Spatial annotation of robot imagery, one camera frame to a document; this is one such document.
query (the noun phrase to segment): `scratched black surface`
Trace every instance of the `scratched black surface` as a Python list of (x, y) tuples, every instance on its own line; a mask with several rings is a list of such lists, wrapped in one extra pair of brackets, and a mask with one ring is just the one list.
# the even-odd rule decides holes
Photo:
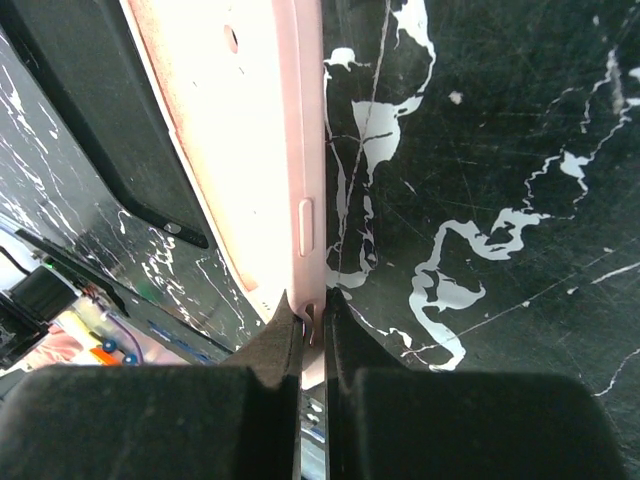
[[(633, 1), (427, 2), (433, 75), (419, 108), (400, 112), (397, 148), (371, 183), (366, 152), (357, 161), (359, 139), (379, 142), (374, 137), (392, 129), (378, 128), (372, 111), (372, 130), (361, 137), (352, 101), (371, 100), (375, 86), (376, 102), (400, 105), (433, 62), (428, 48), (398, 31), (400, 1), (388, 4), (380, 48), (385, 8), (382, 0), (323, 5), (328, 245), (337, 245), (328, 264), (344, 277), (334, 284), (408, 365), (434, 368), (454, 356), (442, 346), (451, 342), (419, 323), (421, 311), (459, 339), (466, 352), (458, 369), (581, 380), (599, 395), (640, 478), (640, 82), (630, 75), (640, 66), (640, 10)], [(331, 61), (337, 48), (352, 49), (357, 63)], [(567, 153), (589, 161), (571, 169)], [(342, 248), (341, 169), (343, 201), (355, 180)], [(518, 213), (531, 221), (521, 232)], [(501, 215), (508, 223), (497, 223)], [(465, 238), (446, 222), (477, 229)], [(429, 263), (438, 245), (440, 261)], [(490, 258), (500, 251), (507, 258)], [(349, 274), (358, 272), (366, 279), (354, 287)], [(431, 286), (414, 288), (416, 281)], [(421, 298), (412, 310), (411, 299)]]
[(189, 337), (179, 321), (227, 352), (259, 331), (262, 322), (215, 248), (201, 249), (173, 238), (118, 204), (2, 31), (0, 61), (4, 218), (117, 282), (133, 295), (126, 300), (130, 310), (141, 308), (137, 305), (160, 307), (159, 317), (148, 309), (140, 311), (136, 326), (148, 331), (147, 320), (162, 323), (163, 332), (174, 334), (172, 348), (187, 358), (193, 360), (194, 342), (199, 345), (196, 350), (212, 360), (219, 360), (220, 352), (201, 339), (190, 341), (187, 351), (176, 347), (175, 340)]

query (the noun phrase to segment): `pink plastic edge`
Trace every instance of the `pink plastic edge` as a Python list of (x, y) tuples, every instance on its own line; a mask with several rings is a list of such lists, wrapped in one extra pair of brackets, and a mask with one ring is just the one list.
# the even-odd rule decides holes
[[(326, 303), (325, 148), (322, 17), (319, 0), (272, 0), (284, 99), (289, 208), (292, 221), (289, 306), (301, 318), (313, 305), (321, 328)], [(313, 202), (313, 250), (300, 251), (300, 205)]]

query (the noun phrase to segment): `pink phone case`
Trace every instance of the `pink phone case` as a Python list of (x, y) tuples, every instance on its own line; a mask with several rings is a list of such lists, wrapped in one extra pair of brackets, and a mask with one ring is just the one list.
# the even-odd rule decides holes
[(121, 4), (233, 278), (265, 322), (286, 290), (299, 316), (309, 320), (313, 306), (319, 327), (326, 288), (319, 0)]

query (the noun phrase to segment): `white paint splatter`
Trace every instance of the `white paint splatter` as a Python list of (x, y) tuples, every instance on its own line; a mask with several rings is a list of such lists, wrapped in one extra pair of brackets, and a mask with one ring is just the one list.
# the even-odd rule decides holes
[(325, 60), (326, 65), (342, 65), (347, 71), (351, 71), (351, 65), (358, 67), (368, 67), (368, 63), (360, 63), (356, 61), (356, 54), (350, 48), (336, 48), (331, 52), (331, 57)]
[(596, 285), (597, 283), (600, 283), (607, 278), (611, 278), (615, 275), (620, 275), (621, 273), (628, 272), (629, 270), (633, 270), (634, 268), (638, 267), (640, 267), (640, 262), (634, 263), (632, 265), (627, 265), (626, 267), (619, 268), (617, 270), (614, 270), (613, 272), (605, 273), (601, 277), (598, 277), (593, 282), (591, 282), (591, 285)]
[(451, 100), (456, 105), (460, 105), (462, 103), (463, 94), (460, 92), (456, 92), (455, 90), (449, 94), (449, 100)]
[[(387, 9), (390, 9), (390, 4), (386, 2)], [(400, 126), (398, 123), (399, 117), (410, 115), (415, 112), (420, 104), (427, 85), (431, 81), (433, 74), (433, 67), (436, 62), (435, 46), (428, 35), (428, 18), (427, 11), (422, 0), (408, 0), (399, 11), (390, 12), (397, 20), (398, 27), (396, 31), (396, 48), (400, 45), (400, 31), (403, 30), (411, 41), (417, 43), (426, 49), (426, 53), (429, 54), (430, 63), (428, 72), (424, 82), (420, 85), (417, 91), (405, 101), (399, 105), (381, 103), (375, 100), (375, 85), (377, 83), (377, 75), (374, 75), (374, 92), (371, 101), (352, 102), (352, 111), (358, 132), (360, 134), (360, 146), (362, 152), (365, 155), (367, 162), (368, 182), (364, 185), (365, 192), (373, 185), (374, 171), (376, 167), (384, 161), (389, 161), (395, 154), (399, 142), (400, 142)], [(382, 56), (384, 55), (384, 33), (388, 23), (388, 15), (385, 16), (385, 22), (383, 25), (382, 43), (378, 57), (378, 66), (381, 64)], [(331, 58), (325, 60), (328, 64), (341, 64), (345, 68), (349, 69), (350, 64), (357, 64), (355, 62), (355, 54), (352, 50), (332, 52)], [(328, 75), (325, 69), (325, 99), (328, 80), (331, 77)], [(347, 228), (347, 217), (349, 214), (349, 204), (351, 200), (351, 192), (354, 188), (355, 173), (358, 169), (359, 158), (356, 158), (356, 166), (351, 178), (351, 183), (347, 188), (347, 179), (344, 173), (344, 167), (342, 161), (338, 156), (335, 146), (332, 144), (333, 138), (331, 125), (329, 123), (328, 113), (325, 111), (325, 124), (327, 132), (329, 134), (329, 142), (331, 145), (333, 156), (338, 165), (337, 176), (337, 194), (336, 205), (338, 214), (338, 236), (339, 240), (327, 249), (327, 256), (332, 252), (337, 252), (339, 257), (339, 267), (337, 271), (330, 268), (327, 269), (327, 284), (329, 286), (342, 286), (346, 288), (357, 288), (364, 284), (369, 273), (373, 270), (372, 263), (369, 263), (367, 254), (365, 254), (365, 245), (370, 243), (371, 246), (375, 246), (373, 231), (370, 227), (370, 221), (373, 219), (374, 212), (371, 208), (371, 201), (367, 194), (364, 196), (365, 207), (365, 228), (361, 231), (362, 244), (360, 247), (359, 266), (360, 270), (352, 273), (341, 273), (342, 266), (342, 246), (344, 244), (344, 238)]]
[[(433, 68), (436, 63), (436, 52), (433, 42), (428, 36), (428, 18), (427, 12), (424, 6), (424, 2), (419, 0), (409, 0), (402, 6), (399, 12), (392, 12), (394, 17), (398, 20), (398, 28), (396, 31), (397, 45), (401, 41), (400, 31), (405, 31), (409, 37), (411, 37), (418, 45), (426, 48), (426, 53), (430, 57), (430, 65), (425, 82), (420, 86), (415, 95), (408, 98), (399, 105), (376, 102), (375, 98), (372, 101), (359, 101), (352, 102), (352, 111), (354, 120), (356, 122), (358, 132), (361, 139), (361, 145), (363, 147), (366, 161), (367, 161), (367, 173), (368, 181), (364, 185), (365, 190), (368, 193), (368, 188), (373, 184), (374, 172), (377, 166), (384, 161), (390, 161), (396, 153), (398, 148), (401, 130), (398, 122), (398, 118), (404, 115), (409, 115), (417, 110), (420, 106), (423, 98), (424, 91), (429, 84)], [(336, 58), (342, 58), (344, 61), (335, 61), (334, 63), (340, 63), (345, 65), (345, 68), (349, 69), (349, 65), (355, 63), (355, 54), (351, 52), (338, 52)], [(526, 308), (530, 305), (530, 302), (538, 296), (544, 294), (550, 289), (553, 289), (573, 277), (568, 277), (555, 282), (549, 287), (545, 288), (541, 292), (533, 295), (525, 301), (514, 305), (513, 307), (506, 309), (496, 315), (489, 317), (489, 314), (485, 314), (485, 320), (473, 327), (470, 327), (458, 335), (454, 334), (447, 326), (433, 321), (425, 309), (427, 307), (436, 308), (439, 312), (443, 312), (446, 309), (461, 310), (470, 307), (476, 303), (480, 298), (485, 295), (485, 289), (478, 282), (477, 289), (470, 290), (466, 287), (458, 285), (455, 279), (445, 275), (440, 271), (441, 256), (443, 250), (443, 244), (445, 238), (449, 233), (455, 233), (461, 236), (472, 248), (475, 254), (478, 256), (492, 260), (492, 261), (505, 261), (511, 258), (514, 252), (518, 252), (524, 248), (523, 230), (528, 226), (536, 226), (545, 219), (553, 218), (549, 213), (535, 212), (532, 205), (533, 189), (531, 183), (540, 175), (546, 175), (549, 171), (549, 167), (552, 162), (560, 162), (560, 170), (576, 179), (580, 186), (582, 193), (579, 197), (573, 200), (573, 204), (577, 203), (584, 198), (588, 193), (588, 185), (586, 183), (586, 173), (583, 167), (592, 162), (602, 146), (613, 137), (615, 132), (622, 128), (625, 123), (631, 121), (626, 115), (630, 108), (640, 105), (640, 98), (627, 98), (622, 96), (622, 84), (620, 81), (620, 70), (617, 63), (615, 49), (611, 50), (607, 56), (606, 69), (604, 78), (597, 81), (589, 94), (584, 107), (584, 119), (580, 122), (580, 130), (583, 133), (587, 133), (587, 128), (591, 123), (590, 108), (591, 100), (595, 93), (600, 89), (602, 85), (610, 83), (612, 85), (612, 106), (615, 115), (618, 115), (618, 123), (609, 131), (608, 135), (600, 140), (597, 147), (591, 151), (588, 155), (578, 155), (571, 151), (562, 149), (558, 154), (552, 155), (543, 161), (543, 165), (539, 171), (534, 171), (529, 178), (524, 182), (527, 189), (527, 195), (523, 199), (525, 207), (521, 210), (514, 208), (504, 208), (498, 214), (498, 218), (494, 222), (490, 233), (487, 235), (480, 231), (478, 226), (469, 222), (459, 222), (456, 220), (449, 220), (444, 222), (436, 236), (434, 238), (434, 247), (429, 260), (420, 263), (415, 268), (415, 276), (412, 278), (413, 292), (409, 297), (409, 305), (413, 311), (416, 319), (427, 330), (427, 332), (433, 337), (436, 343), (430, 346), (423, 347), (416, 351), (405, 352), (402, 356), (407, 354), (416, 354), (428, 348), (436, 348), (438, 346), (444, 347), (448, 350), (452, 358), (442, 365), (429, 365), (433, 370), (453, 370), (462, 361), (466, 354), (466, 350), (462, 346), (459, 337), (463, 334), (469, 333), (477, 328), (487, 325), (494, 320), (507, 315), (518, 308)], [(629, 73), (640, 80), (640, 68), (633, 69)], [(329, 77), (325, 76), (325, 95), (326, 95), (326, 80)], [(553, 100), (547, 108), (547, 113), (550, 112), (553, 105), (557, 104), (564, 95), (580, 90), (581, 88), (569, 87), (566, 88), (561, 95)], [(454, 95), (451, 101), (458, 104), (457, 100), (462, 101), (462, 94), (458, 97)], [(331, 126), (329, 125), (328, 115), (325, 115), (327, 123), (327, 131), (332, 137)], [(346, 233), (346, 218), (348, 215), (350, 195), (346, 194), (346, 177), (342, 162), (338, 157), (335, 147), (332, 145), (332, 151), (334, 158), (338, 164), (338, 194), (336, 198), (339, 224), (339, 236), (340, 240), (329, 247), (327, 255), (330, 252), (341, 252), (342, 244), (344, 242), (344, 235)], [(370, 208), (370, 199), (365, 194), (365, 220), (373, 218), (373, 211)], [(327, 283), (330, 286), (342, 286), (346, 288), (357, 288), (363, 285), (368, 277), (368, 274), (372, 270), (372, 266), (367, 262), (365, 257), (365, 243), (371, 242), (373, 245), (373, 234), (367, 226), (365, 221), (365, 230), (362, 232), (363, 243), (360, 250), (360, 270), (353, 273), (339, 273), (332, 269), (327, 269)], [(496, 242), (493, 238), (496, 232), (506, 232), (509, 238), (506, 241)], [(569, 289), (568, 294), (575, 292), (577, 287)], [(389, 335), (391, 331), (383, 331), (374, 328), (369, 324), (362, 315), (360, 315), (363, 323), (370, 328), (375, 329), (382, 335)]]

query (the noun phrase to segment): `yellow component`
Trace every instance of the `yellow component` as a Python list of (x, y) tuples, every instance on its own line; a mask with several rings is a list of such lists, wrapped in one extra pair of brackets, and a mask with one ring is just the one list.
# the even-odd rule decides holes
[(120, 362), (116, 360), (112, 355), (108, 354), (102, 348), (96, 347), (89, 350), (91, 354), (98, 360), (102, 365), (110, 366), (110, 365), (120, 365)]
[(60, 324), (62, 329), (82, 345), (83, 348), (92, 349), (97, 345), (100, 345), (100, 342), (91, 335), (91, 331), (87, 328), (80, 317), (72, 311), (66, 310), (62, 312), (56, 321)]

